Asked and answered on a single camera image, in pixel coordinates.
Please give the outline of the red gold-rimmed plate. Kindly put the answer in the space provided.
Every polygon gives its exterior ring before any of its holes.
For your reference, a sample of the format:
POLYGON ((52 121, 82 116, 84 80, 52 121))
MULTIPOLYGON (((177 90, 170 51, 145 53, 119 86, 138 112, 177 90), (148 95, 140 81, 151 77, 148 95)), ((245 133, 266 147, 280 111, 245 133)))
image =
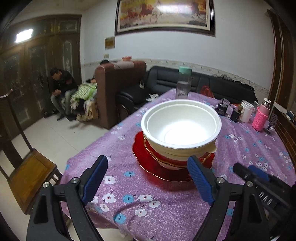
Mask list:
POLYGON ((187 167, 180 170, 170 170, 161 166, 144 147, 144 134, 139 132, 134 138, 132 146, 133 154, 135 155, 138 164, 145 172, 152 174, 156 178, 169 182, 191 182, 192 177, 187 167))
MULTIPOLYGON (((150 155, 164 168, 170 170, 180 170, 187 167, 187 160, 174 160, 164 157, 160 155, 158 152, 156 152, 145 138, 143 142, 144 147, 150 153, 150 155)), ((198 159, 205 167, 211 168, 214 157, 214 153, 206 153, 198 159)))

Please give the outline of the cream plastic bowl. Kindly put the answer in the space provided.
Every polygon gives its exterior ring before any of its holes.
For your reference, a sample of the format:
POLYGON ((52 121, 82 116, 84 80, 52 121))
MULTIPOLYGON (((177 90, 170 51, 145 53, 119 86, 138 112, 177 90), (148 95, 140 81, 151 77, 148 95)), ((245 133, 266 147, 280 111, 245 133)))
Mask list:
POLYGON ((217 151, 215 140, 209 144, 206 144, 203 147, 191 148, 191 149, 170 149, 158 144, 152 144, 144 137, 144 147, 148 152, 158 160, 165 162, 175 161, 183 162, 186 161, 189 156, 201 157, 206 153, 214 153, 217 151))

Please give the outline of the white paper bowl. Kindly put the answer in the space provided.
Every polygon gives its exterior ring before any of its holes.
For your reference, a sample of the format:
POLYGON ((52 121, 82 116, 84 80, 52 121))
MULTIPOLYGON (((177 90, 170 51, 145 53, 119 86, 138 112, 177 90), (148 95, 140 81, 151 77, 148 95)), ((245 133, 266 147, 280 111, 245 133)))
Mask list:
POLYGON ((221 118, 212 107, 189 99, 157 104, 141 120, 144 136, 169 149, 203 147, 217 139, 221 128, 221 118))

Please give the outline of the pink knitted sleeve thermos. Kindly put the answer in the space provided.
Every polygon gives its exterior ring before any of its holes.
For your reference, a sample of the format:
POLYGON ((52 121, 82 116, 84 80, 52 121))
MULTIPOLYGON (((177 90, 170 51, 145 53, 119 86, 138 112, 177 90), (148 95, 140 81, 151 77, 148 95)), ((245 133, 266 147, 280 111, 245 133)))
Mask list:
POLYGON ((261 132, 263 130, 264 125, 269 116, 270 106, 271 106, 271 101, 267 98, 264 98, 261 105, 257 108, 255 118, 252 122, 252 127, 256 131, 261 132))

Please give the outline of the wooden side cabinet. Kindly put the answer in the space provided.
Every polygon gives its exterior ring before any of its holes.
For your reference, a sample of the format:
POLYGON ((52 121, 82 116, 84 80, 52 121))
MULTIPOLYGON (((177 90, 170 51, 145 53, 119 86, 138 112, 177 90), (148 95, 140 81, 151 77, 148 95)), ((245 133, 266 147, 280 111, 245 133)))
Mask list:
POLYGON ((274 102, 272 113, 277 115, 277 122, 275 124, 275 130, 282 140, 292 162, 295 164, 296 157, 296 129, 293 122, 287 117, 287 110, 281 105, 274 102))

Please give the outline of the small dark brown-capped bottle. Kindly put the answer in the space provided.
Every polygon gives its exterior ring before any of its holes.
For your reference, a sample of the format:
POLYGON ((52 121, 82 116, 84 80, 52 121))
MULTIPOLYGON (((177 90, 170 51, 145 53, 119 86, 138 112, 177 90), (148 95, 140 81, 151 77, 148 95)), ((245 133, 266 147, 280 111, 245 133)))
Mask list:
POLYGON ((240 116, 241 116, 241 110, 234 108, 233 111, 232 111, 232 114, 230 116, 230 119, 233 122, 238 123, 239 119, 240 119, 240 116))

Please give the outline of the wooden chair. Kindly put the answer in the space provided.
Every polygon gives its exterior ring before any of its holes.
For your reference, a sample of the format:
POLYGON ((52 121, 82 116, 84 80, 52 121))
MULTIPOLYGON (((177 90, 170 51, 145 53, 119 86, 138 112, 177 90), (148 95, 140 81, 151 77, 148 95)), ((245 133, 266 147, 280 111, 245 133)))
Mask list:
POLYGON ((20 209, 25 215, 28 215, 31 213, 37 194, 43 183, 53 180, 55 184, 59 184, 62 174, 58 170, 56 164, 34 149, 29 143, 12 107, 12 93, 13 90, 10 89, 8 93, 2 95, 1 102, 5 101, 8 103, 15 124, 20 131, 25 144, 28 146, 29 152, 23 158, 20 156, 13 145, 4 121, 1 118, 1 150, 14 167, 14 170, 10 175, 8 175, 3 168, 1 168, 1 173, 6 178, 20 209))

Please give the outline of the black phone stand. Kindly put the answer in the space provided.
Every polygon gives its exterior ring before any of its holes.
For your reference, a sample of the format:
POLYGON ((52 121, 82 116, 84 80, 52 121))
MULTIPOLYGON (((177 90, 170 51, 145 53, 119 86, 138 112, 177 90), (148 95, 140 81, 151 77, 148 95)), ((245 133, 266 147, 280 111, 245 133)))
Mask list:
POLYGON ((263 129, 264 132, 267 134, 270 134, 270 129, 271 129, 271 127, 275 127, 277 120, 278 120, 278 116, 273 113, 269 119, 268 127, 263 129))

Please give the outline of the black motor device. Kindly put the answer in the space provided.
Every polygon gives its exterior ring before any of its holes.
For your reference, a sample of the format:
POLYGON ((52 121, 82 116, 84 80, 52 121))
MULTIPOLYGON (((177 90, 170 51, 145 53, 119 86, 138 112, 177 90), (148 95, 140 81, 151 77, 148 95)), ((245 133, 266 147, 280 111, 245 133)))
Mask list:
POLYGON ((226 116, 229 105, 230 101, 228 99, 223 98, 216 104, 214 109, 217 112, 217 114, 221 116, 226 116))

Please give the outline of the purple floral tablecloth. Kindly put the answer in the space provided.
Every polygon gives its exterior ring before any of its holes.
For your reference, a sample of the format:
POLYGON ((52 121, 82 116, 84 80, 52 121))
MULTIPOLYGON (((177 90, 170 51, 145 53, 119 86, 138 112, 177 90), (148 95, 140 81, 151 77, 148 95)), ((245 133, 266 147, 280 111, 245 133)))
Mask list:
MULTIPOLYGON (((79 177, 100 155, 108 159, 106 175, 87 205, 97 228, 119 228, 138 240, 192 240, 197 233, 209 205, 194 183, 167 182, 145 172, 132 151, 145 112, 174 99, 175 94, 169 90, 146 104, 67 161, 62 183, 79 177)), ((276 131, 257 132, 251 124, 235 123, 226 116, 221 122, 212 165, 216 176, 241 184, 232 171, 240 162, 257 166, 288 185, 295 183, 295 168, 276 131)))

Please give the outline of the red bag on sofa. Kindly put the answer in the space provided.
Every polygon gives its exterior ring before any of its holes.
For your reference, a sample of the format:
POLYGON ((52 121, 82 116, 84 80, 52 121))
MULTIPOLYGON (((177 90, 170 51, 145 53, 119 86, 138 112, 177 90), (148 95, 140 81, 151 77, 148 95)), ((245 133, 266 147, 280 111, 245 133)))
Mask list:
POLYGON ((201 91, 200 93, 204 96, 207 96, 207 97, 211 97, 211 98, 215 98, 213 92, 211 91, 210 87, 208 87, 207 85, 204 85, 202 88, 201 88, 201 91))

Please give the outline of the clear bottle green lid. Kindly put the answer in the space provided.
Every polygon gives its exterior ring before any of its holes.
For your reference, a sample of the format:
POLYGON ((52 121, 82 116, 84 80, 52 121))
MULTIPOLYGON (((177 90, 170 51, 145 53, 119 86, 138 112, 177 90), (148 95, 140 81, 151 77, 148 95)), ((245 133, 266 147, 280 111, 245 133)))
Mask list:
POLYGON ((180 66, 179 78, 176 87, 176 99, 187 99, 191 90, 192 70, 191 68, 180 66))

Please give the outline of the black leather sofa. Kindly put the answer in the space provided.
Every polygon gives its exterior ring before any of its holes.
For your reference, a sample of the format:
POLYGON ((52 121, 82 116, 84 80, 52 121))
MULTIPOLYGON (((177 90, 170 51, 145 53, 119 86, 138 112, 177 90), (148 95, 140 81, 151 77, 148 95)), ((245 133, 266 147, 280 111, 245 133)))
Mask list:
POLYGON ((153 66, 144 73, 140 83, 120 90, 116 95, 116 103, 133 113, 148 102, 152 94, 162 95, 174 89, 177 98, 186 98, 190 92, 201 94, 208 87, 211 97, 227 99, 232 104, 245 100, 251 104, 258 101, 255 90, 248 84, 220 77, 191 71, 181 73, 177 69, 153 66))

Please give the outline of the person under green blanket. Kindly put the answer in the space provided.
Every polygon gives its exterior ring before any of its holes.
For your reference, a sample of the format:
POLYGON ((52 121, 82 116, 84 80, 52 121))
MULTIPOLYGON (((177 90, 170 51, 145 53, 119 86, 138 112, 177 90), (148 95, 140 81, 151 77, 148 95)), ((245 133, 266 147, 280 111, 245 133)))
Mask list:
POLYGON ((94 77, 80 84, 70 98, 71 116, 68 117, 68 120, 80 122, 93 120, 97 114, 96 94, 97 82, 94 77))

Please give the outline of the seated person dark clothes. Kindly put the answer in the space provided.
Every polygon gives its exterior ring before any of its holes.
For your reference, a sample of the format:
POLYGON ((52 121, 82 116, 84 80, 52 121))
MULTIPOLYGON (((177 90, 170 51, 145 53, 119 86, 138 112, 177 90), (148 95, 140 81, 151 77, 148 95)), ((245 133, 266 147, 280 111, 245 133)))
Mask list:
POLYGON ((71 112, 71 96, 78 89, 77 83, 70 72, 56 67, 51 69, 50 75, 53 79, 51 102, 60 113, 57 121, 63 118, 75 120, 76 115, 71 112))

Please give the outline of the dark wooden wardrobe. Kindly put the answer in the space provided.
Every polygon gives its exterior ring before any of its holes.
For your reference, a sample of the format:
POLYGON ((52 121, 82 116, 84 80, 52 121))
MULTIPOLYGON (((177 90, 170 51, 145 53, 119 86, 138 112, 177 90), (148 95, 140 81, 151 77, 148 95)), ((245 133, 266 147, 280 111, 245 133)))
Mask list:
POLYGON ((69 71, 81 83, 81 18, 41 16, 11 25, 1 36, 1 94, 13 90, 11 104, 22 129, 54 108, 52 68, 69 71))

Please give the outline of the small framed certificate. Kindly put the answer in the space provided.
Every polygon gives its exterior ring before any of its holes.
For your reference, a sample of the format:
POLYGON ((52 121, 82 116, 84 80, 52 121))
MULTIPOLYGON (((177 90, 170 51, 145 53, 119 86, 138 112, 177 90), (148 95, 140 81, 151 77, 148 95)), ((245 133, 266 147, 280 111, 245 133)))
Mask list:
POLYGON ((105 38, 105 49, 114 49, 115 48, 115 37, 105 38))

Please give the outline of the framed painting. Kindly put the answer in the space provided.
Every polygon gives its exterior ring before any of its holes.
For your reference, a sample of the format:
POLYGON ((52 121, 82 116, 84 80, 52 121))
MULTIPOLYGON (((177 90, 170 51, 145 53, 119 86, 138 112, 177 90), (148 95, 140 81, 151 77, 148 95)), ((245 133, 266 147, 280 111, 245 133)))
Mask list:
POLYGON ((181 31, 215 35, 213 1, 118 1, 114 34, 181 31))

